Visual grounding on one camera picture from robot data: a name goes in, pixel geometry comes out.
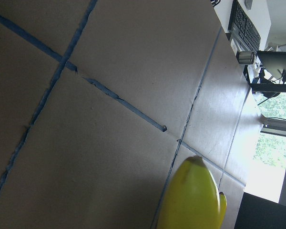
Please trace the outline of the black keyboard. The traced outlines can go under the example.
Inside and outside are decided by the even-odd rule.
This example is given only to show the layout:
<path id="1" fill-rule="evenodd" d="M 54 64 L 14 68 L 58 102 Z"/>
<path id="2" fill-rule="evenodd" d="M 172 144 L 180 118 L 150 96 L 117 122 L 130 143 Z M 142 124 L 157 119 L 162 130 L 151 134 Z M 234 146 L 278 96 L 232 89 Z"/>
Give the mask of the black keyboard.
<path id="1" fill-rule="evenodd" d="M 244 49 L 258 51 L 261 37 L 237 0 L 232 3 L 228 30 Z"/>

